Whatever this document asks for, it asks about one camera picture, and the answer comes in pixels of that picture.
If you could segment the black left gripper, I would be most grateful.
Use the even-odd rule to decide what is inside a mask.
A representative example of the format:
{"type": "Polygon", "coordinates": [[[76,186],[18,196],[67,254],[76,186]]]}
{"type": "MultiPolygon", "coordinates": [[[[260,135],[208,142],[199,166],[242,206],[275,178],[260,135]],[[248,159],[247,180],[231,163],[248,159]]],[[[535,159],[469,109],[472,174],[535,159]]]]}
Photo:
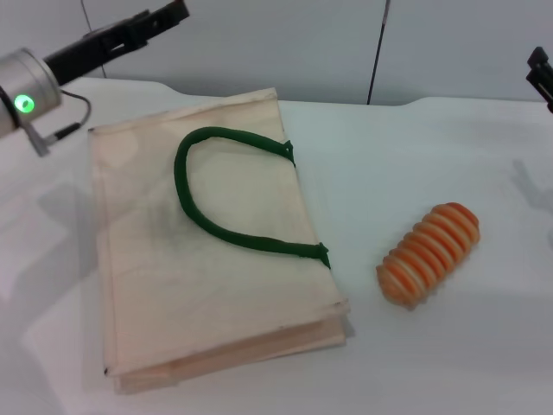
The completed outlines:
{"type": "Polygon", "coordinates": [[[124,19],[85,35],[47,56],[44,61],[59,86],[64,86],[104,64],[148,45],[148,40],[190,16],[184,0],[174,0],[144,16],[124,19]]]}

